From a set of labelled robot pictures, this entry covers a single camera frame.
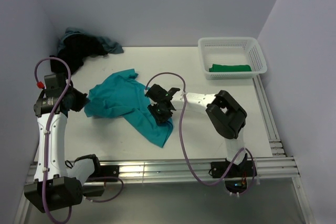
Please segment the teal t-shirt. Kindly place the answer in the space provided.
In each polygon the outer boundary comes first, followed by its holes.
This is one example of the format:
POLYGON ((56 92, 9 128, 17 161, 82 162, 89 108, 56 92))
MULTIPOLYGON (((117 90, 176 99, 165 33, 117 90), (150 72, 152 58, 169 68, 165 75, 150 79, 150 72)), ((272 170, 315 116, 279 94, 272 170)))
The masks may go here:
POLYGON ((145 85, 139 83, 137 77, 134 69, 108 76, 103 83, 90 89, 85 114, 87 117, 107 119, 122 116, 149 142, 163 148, 173 132, 173 122, 169 119, 157 125, 148 110, 150 99, 144 94, 145 85))

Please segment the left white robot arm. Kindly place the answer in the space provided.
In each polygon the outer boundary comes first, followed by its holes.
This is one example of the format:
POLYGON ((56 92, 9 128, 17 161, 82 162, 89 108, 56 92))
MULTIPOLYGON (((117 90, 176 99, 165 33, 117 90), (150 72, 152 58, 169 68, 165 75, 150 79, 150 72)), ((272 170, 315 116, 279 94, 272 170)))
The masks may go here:
POLYGON ((76 90, 64 73, 44 77, 34 112, 39 128, 38 164, 33 182, 25 185, 24 195, 40 212, 78 205, 83 185, 98 181, 102 168, 95 154, 78 157, 71 168, 65 160, 65 129, 68 112, 79 112, 88 102, 87 95, 76 90))

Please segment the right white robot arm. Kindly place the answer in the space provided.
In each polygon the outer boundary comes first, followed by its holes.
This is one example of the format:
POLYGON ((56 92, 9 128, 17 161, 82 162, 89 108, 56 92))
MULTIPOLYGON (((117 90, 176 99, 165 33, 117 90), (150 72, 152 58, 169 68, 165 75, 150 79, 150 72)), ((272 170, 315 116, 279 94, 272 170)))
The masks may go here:
POLYGON ((225 169, 230 178, 257 174, 253 158, 248 159, 243 139, 247 112, 227 91, 220 90, 217 94, 191 93, 179 88, 167 91, 154 84, 144 93, 151 100, 148 109, 158 125, 167 122, 176 110, 181 110, 181 116, 186 109, 208 116, 216 132, 224 138, 227 151, 225 161, 212 166, 213 178, 225 169))

